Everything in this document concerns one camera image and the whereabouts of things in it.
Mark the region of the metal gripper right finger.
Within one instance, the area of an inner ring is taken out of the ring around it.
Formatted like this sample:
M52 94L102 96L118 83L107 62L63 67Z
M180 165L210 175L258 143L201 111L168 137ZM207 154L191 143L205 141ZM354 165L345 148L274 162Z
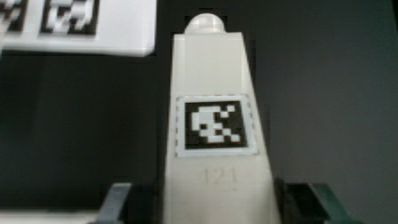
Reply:
M327 184L287 183L276 179L283 224L342 224L351 215Z

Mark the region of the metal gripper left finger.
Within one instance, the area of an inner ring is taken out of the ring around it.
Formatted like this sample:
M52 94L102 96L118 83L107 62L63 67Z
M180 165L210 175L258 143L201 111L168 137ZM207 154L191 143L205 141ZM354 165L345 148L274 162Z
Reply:
M134 184L128 182L114 183L95 219L95 224L128 224L128 197Z

